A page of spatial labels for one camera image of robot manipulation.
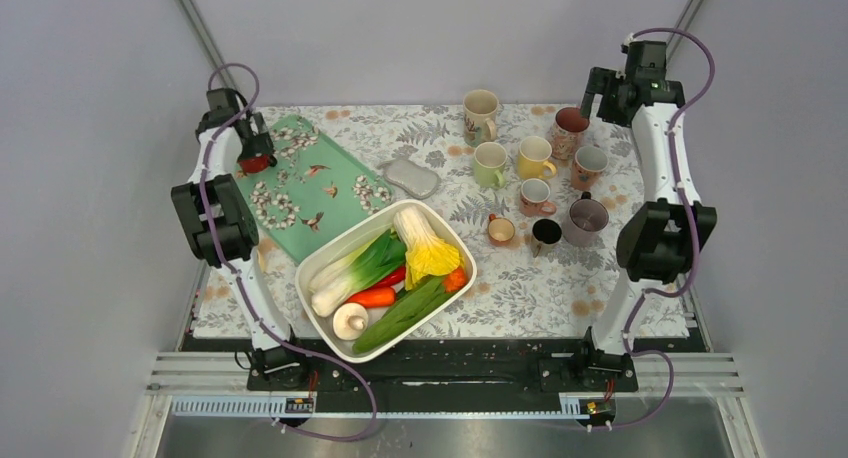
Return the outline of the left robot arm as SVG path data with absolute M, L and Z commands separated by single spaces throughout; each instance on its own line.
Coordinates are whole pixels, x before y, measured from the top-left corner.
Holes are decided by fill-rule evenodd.
M 211 88 L 209 110 L 198 124 L 200 145 L 187 182 L 170 192 L 193 255 L 217 269 L 235 294 L 248 323 L 250 372 L 273 376 L 296 389 L 309 379 L 307 358 L 289 351 L 291 326 L 282 316 L 260 266 L 259 231 L 235 175 L 256 174 L 277 164 L 261 114 L 232 88 Z

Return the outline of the terracotta pink mug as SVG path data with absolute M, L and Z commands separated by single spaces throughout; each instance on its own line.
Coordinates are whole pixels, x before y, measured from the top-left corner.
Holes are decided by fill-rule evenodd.
M 557 212 L 557 206 L 549 200 L 550 186 L 539 178 L 526 179 L 519 189 L 519 211 L 527 216 L 552 216 Z

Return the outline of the yellow mug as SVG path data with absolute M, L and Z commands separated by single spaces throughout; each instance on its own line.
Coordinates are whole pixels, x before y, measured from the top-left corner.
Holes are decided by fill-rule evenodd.
M 551 161 L 552 146 L 545 138 L 529 136 L 518 148 L 516 170 L 522 180 L 538 178 L 550 180 L 557 176 L 557 166 Z

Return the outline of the cream floral mug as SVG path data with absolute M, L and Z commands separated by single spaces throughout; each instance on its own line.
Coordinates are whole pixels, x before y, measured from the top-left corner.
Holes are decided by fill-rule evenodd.
M 485 89 L 468 92 L 463 99 L 464 138 L 468 146 L 477 147 L 497 139 L 497 96 Z

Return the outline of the small orange mug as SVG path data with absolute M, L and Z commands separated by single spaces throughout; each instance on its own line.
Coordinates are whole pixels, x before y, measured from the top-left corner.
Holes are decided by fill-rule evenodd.
M 486 234 L 493 246 L 506 247 L 512 244 L 516 236 L 516 227 L 511 220 L 490 214 Z

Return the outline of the peach floral mug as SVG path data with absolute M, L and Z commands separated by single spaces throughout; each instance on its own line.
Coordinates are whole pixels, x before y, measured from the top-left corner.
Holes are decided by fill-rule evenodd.
M 599 180 L 608 164 L 607 154 L 599 147 L 582 146 L 578 148 L 571 164 L 571 186 L 580 191 L 589 191 Z

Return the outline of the purple mug black handle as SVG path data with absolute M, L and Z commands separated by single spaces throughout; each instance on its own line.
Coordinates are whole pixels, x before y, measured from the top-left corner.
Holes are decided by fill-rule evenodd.
M 609 212 L 591 192 L 583 192 L 567 210 L 563 221 L 563 237 L 574 246 L 589 246 L 609 223 Z

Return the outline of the light green mug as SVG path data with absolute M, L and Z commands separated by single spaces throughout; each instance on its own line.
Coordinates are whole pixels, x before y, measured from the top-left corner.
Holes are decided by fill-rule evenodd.
M 505 148 L 498 143 L 487 142 L 477 146 L 473 155 L 475 182 L 483 188 L 503 188 L 506 185 L 504 170 L 507 158 Z

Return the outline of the pink tall cup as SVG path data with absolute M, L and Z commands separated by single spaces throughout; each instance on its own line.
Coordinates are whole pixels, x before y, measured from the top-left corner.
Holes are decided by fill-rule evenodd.
M 557 111 L 549 130 L 552 157 L 568 161 L 579 148 L 590 121 L 578 107 L 565 107 Z

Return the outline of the red mug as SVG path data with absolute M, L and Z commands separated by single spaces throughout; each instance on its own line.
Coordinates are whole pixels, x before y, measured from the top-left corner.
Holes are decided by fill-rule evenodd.
M 273 155 L 257 155 L 250 158 L 240 159 L 238 165 L 245 175 L 253 175 L 276 167 L 277 159 Z

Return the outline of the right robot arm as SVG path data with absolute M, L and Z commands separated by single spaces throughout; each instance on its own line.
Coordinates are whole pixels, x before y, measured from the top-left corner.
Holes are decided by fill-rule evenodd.
M 648 298 L 691 274 L 717 224 L 688 168 L 683 136 L 683 86 L 666 77 L 666 43 L 631 41 L 622 47 L 623 70 L 590 71 L 580 106 L 583 117 L 630 129 L 644 183 L 644 202 L 620 231 L 615 247 L 620 275 L 605 311 L 588 328 L 571 372 L 597 390 L 632 371 L 633 334 Z

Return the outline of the brown small cup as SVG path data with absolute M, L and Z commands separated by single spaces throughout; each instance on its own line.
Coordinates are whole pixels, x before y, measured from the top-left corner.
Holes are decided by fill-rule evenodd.
M 543 218 L 535 221 L 531 229 L 530 249 L 534 258 L 550 253 L 563 236 L 561 226 L 554 220 Z

